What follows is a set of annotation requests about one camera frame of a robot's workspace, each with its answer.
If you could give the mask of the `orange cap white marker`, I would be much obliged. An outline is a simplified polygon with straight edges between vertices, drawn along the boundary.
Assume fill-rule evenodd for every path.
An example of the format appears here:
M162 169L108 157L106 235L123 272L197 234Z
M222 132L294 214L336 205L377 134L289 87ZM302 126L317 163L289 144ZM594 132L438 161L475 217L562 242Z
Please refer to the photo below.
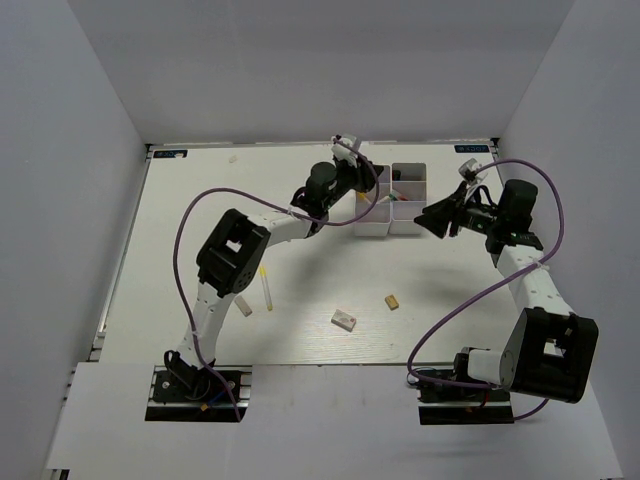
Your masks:
M362 202L365 203L367 205L371 205L372 201L368 198L368 196L362 192L358 192L357 193L357 199Z

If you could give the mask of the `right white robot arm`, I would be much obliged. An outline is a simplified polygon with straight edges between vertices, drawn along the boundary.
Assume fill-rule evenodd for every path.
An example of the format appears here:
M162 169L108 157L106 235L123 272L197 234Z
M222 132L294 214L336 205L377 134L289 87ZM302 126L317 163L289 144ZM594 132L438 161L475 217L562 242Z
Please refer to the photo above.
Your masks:
M539 238L530 230L538 189L523 180L508 181L498 202L481 200L482 188L461 183L449 197L425 207L414 220L445 238L462 228L485 236L485 248L511 292L519 312L500 350L466 347L449 373L419 379L453 388L472 399L485 389L500 389L549 400L581 400L599 330L563 299L549 271Z

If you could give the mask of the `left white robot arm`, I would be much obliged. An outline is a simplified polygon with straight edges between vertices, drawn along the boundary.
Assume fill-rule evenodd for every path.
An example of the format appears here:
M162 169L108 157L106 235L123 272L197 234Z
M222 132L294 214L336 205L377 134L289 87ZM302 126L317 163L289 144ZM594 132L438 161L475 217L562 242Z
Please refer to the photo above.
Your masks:
M166 369L177 379L177 387L188 398L199 399L211 387L216 375L217 340L230 305L253 281L267 248L316 235L323 227L342 227L364 218L381 196L380 176L384 167L359 157L354 164L335 158L311 168L306 184L293 195L287 208L247 192L217 187L197 195L187 207L176 233L172 268L178 293L189 321L180 345L164 354ZM347 193L374 194L368 211L343 221L331 221L330 209ZM178 268L180 242L190 213L196 204L214 193L245 197L269 208L264 214L245 215L227 210L196 256L198 289L196 303L189 305Z

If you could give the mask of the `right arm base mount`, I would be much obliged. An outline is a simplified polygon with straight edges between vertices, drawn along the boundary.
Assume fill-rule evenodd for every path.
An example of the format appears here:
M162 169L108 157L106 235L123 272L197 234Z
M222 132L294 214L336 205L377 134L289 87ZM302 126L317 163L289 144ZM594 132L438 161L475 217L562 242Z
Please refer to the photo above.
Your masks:
M468 426L513 424L510 394L503 390L485 390L444 385L454 380L451 367L423 367L420 375L435 379L425 382L407 374L409 387L418 393L418 414L422 426Z

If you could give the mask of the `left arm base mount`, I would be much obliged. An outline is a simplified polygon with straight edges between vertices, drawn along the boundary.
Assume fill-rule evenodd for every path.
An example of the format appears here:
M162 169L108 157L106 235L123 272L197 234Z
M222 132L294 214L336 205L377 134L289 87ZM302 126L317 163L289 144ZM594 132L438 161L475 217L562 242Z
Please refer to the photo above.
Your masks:
M249 407L252 370L223 367L221 376L231 387L240 419ZM150 422L237 423L232 400L215 376L206 372L204 382L189 392L166 368L156 367L151 381L145 420Z

